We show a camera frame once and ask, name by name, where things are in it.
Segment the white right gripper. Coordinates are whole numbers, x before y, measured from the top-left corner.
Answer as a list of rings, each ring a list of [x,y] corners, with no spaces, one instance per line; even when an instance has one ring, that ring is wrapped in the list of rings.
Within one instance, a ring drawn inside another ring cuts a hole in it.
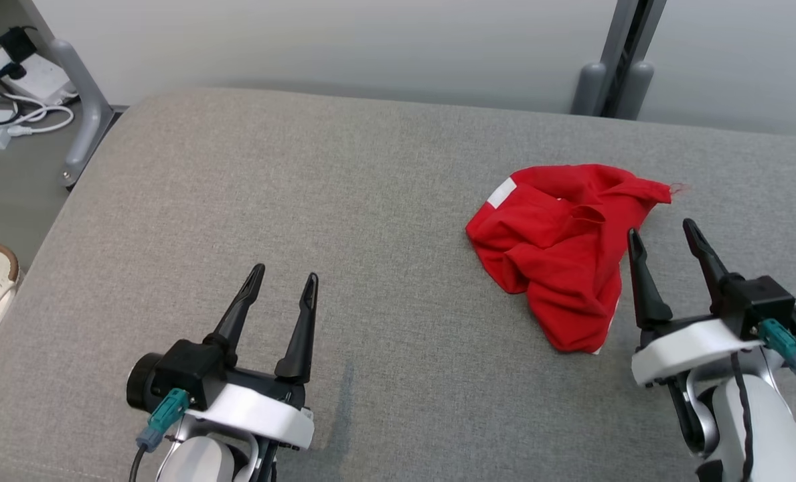
[[[722,312],[722,287],[729,275],[716,251],[692,218],[682,228],[692,256],[700,263],[711,298],[710,313]],[[765,377],[765,357],[761,341],[743,341],[724,321],[711,318],[694,321],[672,333],[661,335],[656,329],[672,321],[672,309],[665,303],[647,266],[647,250],[639,232],[627,232],[631,290],[637,326],[642,329],[639,345],[631,358],[631,375],[640,386],[680,373],[709,366],[732,354],[750,355],[747,374]]]

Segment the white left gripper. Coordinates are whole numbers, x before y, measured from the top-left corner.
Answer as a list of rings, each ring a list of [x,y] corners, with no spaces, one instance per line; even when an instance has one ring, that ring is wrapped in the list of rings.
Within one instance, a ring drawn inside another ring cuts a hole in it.
[[[238,363],[238,342],[248,310],[257,300],[266,266],[258,263],[236,293],[214,331],[203,343],[220,348],[224,366]],[[248,436],[276,442],[295,451],[309,449],[314,415],[306,406],[304,384],[310,380],[320,280],[310,272],[299,300],[299,318],[275,376],[232,369],[228,382],[205,410],[190,408],[181,419],[181,438],[218,433],[240,440]]]

